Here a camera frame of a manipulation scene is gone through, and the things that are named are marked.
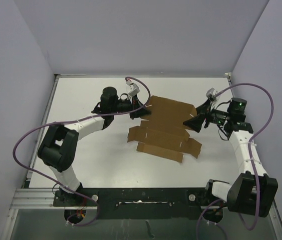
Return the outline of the brown cardboard box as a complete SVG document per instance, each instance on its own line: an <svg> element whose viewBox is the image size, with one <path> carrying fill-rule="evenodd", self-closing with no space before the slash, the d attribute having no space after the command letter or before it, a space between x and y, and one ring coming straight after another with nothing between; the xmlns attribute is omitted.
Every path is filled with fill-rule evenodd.
<svg viewBox="0 0 282 240"><path fill-rule="evenodd" d="M197 115L189 103L151 96L140 125L131 127L127 141L138 142L137 151L181 163L183 154L198 158L202 144L190 137L184 121Z"/></svg>

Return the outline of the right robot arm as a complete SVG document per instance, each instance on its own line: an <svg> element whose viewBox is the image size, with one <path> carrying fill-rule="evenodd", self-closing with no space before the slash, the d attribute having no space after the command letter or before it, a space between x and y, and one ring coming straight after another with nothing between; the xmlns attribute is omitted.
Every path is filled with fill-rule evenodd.
<svg viewBox="0 0 282 240"><path fill-rule="evenodd" d="M231 143L239 167L239 175L233 184L220 180L209 180L203 191L206 203L215 204L222 199L229 211L246 215L258 214L266 217L278 190L278 182L269 177L264 169L253 142L253 128L245 121L247 101L231 98L226 111L217 110L208 99L197 108L197 116L183 124L200 132L209 124L216 124Z"/></svg>

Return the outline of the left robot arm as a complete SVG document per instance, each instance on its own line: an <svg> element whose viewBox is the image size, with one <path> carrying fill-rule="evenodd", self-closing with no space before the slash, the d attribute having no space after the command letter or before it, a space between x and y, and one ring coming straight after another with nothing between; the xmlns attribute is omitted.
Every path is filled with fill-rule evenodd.
<svg viewBox="0 0 282 240"><path fill-rule="evenodd" d="M116 88L104 88L100 102L92 111L97 116L71 124L52 125L40 144L37 156L52 170L61 189L66 192L65 200L72 206L82 201L82 192L79 190L82 184L72 167L78 141L106 129L114 120L113 114L128 112L131 119L151 114L138 99L138 87L132 84L128 89L130 92L126 94L127 98L121 99Z"/></svg>

